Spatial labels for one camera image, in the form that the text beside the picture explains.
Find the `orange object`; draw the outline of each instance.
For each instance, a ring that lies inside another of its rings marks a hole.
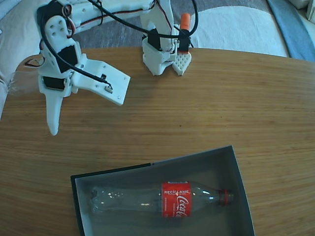
[[[190,14],[183,13],[181,18],[181,30],[188,30],[190,29]]]

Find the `bottle label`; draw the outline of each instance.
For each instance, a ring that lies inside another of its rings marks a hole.
[[[192,194],[189,182],[165,182],[162,184],[162,216],[186,217],[192,209]]]

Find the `robotic arm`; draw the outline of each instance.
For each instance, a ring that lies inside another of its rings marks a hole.
[[[136,16],[141,17],[143,29],[122,20]],[[192,32],[177,31],[170,0],[52,0],[37,10],[35,18],[44,58],[38,84],[46,96],[47,123],[52,135],[58,132],[64,97],[86,89],[122,105],[130,81],[125,73],[81,53],[79,43],[72,39],[75,33],[120,21],[144,32],[143,62],[153,75],[162,74],[170,65],[183,75],[191,62],[189,36],[197,28],[195,24]]]

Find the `coca-cola bottle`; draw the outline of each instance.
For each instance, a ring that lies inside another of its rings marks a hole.
[[[163,217],[186,217],[207,205],[225,206],[233,201],[227,190],[216,190],[196,182],[165,182],[155,188],[94,187],[94,212],[128,210],[156,212]]]

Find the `wooden table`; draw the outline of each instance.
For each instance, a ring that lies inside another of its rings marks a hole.
[[[70,176],[234,145],[256,234],[315,234],[315,64],[194,49],[154,77],[141,49],[85,50],[132,77],[121,107],[80,90],[50,135],[45,98],[0,122],[0,235],[78,236]]]

